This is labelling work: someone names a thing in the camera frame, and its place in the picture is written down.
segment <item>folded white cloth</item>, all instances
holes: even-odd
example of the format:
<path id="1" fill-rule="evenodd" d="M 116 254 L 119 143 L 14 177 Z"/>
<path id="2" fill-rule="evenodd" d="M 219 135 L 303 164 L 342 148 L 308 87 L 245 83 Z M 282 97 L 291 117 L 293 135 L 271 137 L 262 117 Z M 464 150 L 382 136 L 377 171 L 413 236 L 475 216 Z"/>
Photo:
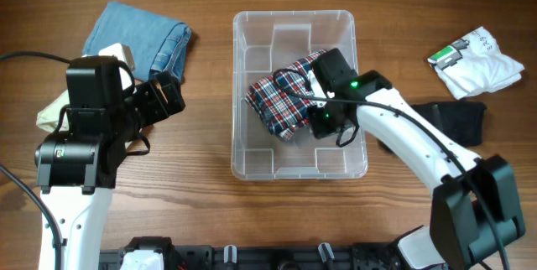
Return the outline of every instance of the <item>folded white cloth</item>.
<path id="1" fill-rule="evenodd" d="M 448 45 L 429 59 L 430 66 L 456 99 L 493 93 L 520 80 L 524 66 L 500 52 L 483 27 Z"/>

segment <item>plaid shirt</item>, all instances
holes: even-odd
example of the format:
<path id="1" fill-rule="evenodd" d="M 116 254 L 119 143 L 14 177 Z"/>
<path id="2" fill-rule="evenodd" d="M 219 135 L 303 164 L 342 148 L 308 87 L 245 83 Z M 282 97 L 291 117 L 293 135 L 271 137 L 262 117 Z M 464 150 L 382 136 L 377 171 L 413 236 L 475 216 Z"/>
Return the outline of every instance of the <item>plaid shirt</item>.
<path id="1" fill-rule="evenodd" d="M 323 49 L 316 51 L 288 65 L 287 68 L 299 70 L 307 75 L 311 70 L 311 63 L 325 52 Z M 277 82 L 286 91 L 313 96 L 313 92 L 305 89 L 304 78 L 298 74 L 281 73 L 277 77 Z M 283 140 L 290 140 L 297 128 L 310 123 L 307 118 L 308 107 L 315 104 L 313 101 L 292 97 L 276 89 L 272 76 L 265 77 L 248 87 L 246 103 L 259 115 L 268 132 L 280 136 Z"/>

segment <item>wooden table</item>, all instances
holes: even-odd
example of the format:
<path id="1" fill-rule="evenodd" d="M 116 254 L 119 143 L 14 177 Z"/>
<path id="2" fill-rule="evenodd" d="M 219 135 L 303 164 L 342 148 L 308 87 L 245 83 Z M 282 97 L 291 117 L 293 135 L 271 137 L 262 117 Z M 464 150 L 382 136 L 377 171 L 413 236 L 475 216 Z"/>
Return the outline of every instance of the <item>wooden table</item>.
<path id="1" fill-rule="evenodd" d="M 109 0 L 0 0 L 0 54 L 30 49 L 75 58 Z M 410 102 L 452 100 L 425 58 L 485 26 L 525 65 L 487 104 L 482 156 L 513 165 L 526 236 L 507 247 L 512 269 L 537 263 L 537 8 L 535 0 L 118 0 L 187 22 L 187 108 L 149 134 L 151 154 L 119 169 L 102 248 L 134 236 L 215 247 L 391 241 L 430 217 L 427 189 L 368 137 L 369 170 L 358 180 L 247 183 L 230 170 L 232 19 L 242 10 L 346 9 L 356 22 L 362 72 L 378 70 Z M 46 135 L 36 114 L 65 89 L 65 66 L 49 60 L 0 63 L 0 160 L 35 187 L 34 150 Z M 35 269 L 40 213 L 0 176 L 0 268 Z M 487 260 L 496 269 L 498 259 Z"/>

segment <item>plastic storage container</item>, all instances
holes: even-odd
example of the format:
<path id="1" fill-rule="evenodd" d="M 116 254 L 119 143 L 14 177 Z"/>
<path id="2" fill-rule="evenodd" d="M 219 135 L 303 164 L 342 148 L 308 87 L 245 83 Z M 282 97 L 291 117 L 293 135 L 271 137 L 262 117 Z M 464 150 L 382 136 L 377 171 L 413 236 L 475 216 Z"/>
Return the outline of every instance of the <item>plastic storage container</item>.
<path id="1" fill-rule="evenodd" d="M 235 16 L 232 172 L 239 179 L 352 179 L 366 173 L 363 132 L 344 148 L 336 146 L 336 135 L 316 139 L 309 127 L 284 142 L 267 131 L 244 100 L 248 86 L 274 70 L 333 48 L 357 71 L 354 18 L 348 11 L 247 11 Z"/>

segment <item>blue denim fabric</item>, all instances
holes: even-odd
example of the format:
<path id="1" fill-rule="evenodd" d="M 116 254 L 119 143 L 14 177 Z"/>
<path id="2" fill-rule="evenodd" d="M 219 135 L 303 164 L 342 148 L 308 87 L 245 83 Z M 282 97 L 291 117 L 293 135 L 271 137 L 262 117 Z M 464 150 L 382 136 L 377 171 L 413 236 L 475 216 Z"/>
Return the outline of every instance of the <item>blue denim fabric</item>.
<path id="1" fill-rule="evenodd" d="M 125 44 L 133 52 L 136 79 L 146 81 L 156 73 L 169 71 L 182 80 L 190 35 L 186 23 L 119 2 L 109 2 L 93 27 L 82 54 L 97 55 L 99 50 L 112 44 Z"/>

